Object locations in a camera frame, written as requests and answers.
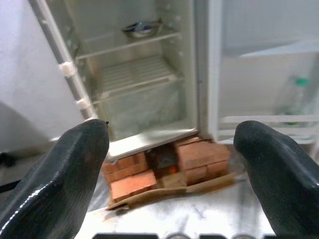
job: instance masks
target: refrigerator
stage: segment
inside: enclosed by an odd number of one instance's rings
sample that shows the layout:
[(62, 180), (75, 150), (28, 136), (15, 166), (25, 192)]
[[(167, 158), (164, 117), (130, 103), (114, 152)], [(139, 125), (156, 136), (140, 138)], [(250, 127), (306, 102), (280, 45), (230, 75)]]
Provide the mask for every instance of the refrigerator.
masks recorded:
[[(109, 122), (110, 161), (197, 133), (232, 144), (245, 120), (316, 140), (316, 104), (274, 113), (293, 76), (309, 78), (317, 100), (316, 0), (29, 2), (84, 119)], [(158, 19), (150, 37), (121, 31)]]

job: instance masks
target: plastic bottle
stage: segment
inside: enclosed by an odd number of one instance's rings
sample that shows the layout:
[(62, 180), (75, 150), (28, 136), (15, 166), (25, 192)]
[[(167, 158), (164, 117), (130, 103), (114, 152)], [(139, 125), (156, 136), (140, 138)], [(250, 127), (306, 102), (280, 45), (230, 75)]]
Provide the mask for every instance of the plastic bottle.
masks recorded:
[[(276, 115), (303, 115), (306, 106), (306, 89), (309, 85), (307, 78), (294, 78), (289, 80), (280, 93), (276, 103)], [(285, 126), (301, 126), (299, 122), (284, 122)]]

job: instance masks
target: door shelf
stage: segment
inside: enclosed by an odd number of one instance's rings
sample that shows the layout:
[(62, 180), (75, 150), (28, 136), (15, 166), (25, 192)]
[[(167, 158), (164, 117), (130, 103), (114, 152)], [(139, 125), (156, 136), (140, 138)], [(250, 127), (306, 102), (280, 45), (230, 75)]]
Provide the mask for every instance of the door shelf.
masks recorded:
[[(280, 133), (287, 134), (292, 137), (297, 143), (309, 144), (313, 143), (314, 139), (317, 138), (319, 132), (319, 116), (318, 115), (278, 115), (278, 116), (228, 116), (220, 119), (220, 129), (218, 130), (218, 138), (227, 138), (224, 140), (218, 139), (220, 143), (232, 144), (233, 137), (235, 135), (236, 125), (246, 121), (256, 120), (270, 125), (274, 130)], [(308, 125), (301, 125), (299, 127), (289, 127), (284, 125), (278, 125), (281, 122), (308, 122)]]
[(97, 101), (156, 82), (174, 81), (179, 74), (160, 56), (118, 64), (101, 70), (98, 80), (99, 97)]
[(270, 44), (263, 46), (252, 47), (238, 47), (226, 48), (224, 50), (225, 56), (230, 57), (260, 57), (260, 56), (274, 56), (285, 54), (299, 54), (319, 52), (319, 40), (305, 40), (298, 42)]
[(75, 58), (80, 60), (175, 36), (180, 36), (180, 33), (167, 26), (163, 26), (162, 30), (155, 36), (140, 39), (128, 38), (121, 31), (109, 32), (98, 37), (84, 40), (82, 43), (84, 47), (82, 46), (79, 49)]

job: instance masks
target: glass shelf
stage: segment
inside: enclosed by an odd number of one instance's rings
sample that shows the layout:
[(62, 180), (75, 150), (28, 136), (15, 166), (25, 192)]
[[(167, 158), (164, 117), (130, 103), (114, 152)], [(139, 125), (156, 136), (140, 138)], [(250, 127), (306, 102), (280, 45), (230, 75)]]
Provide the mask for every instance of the glass shelf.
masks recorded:
[(160, 56), (148, 57), (104, 68), (98, 78), (99, 100), (112, 93), (145, 84), (174, 81), (177, 72)]
[(162, 30), (154, 36), (139, 39), (128, 38), (121, 31), (109, 32), (90, 38), (89, 40), (84, 40), (82, 42), (83, 47), (79, 49), (75, 58), (80, 60), (175, 36), (180, 36), (180, 33), (166, 26), (163, 26)]

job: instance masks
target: white wall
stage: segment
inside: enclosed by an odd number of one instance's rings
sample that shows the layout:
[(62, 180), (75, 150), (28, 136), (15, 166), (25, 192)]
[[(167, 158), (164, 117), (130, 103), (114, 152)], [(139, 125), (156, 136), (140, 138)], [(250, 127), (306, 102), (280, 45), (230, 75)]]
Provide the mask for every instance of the white wall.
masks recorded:
[(82, 115), (27, 0), (0, 1), (0, 151), (45, 143)]

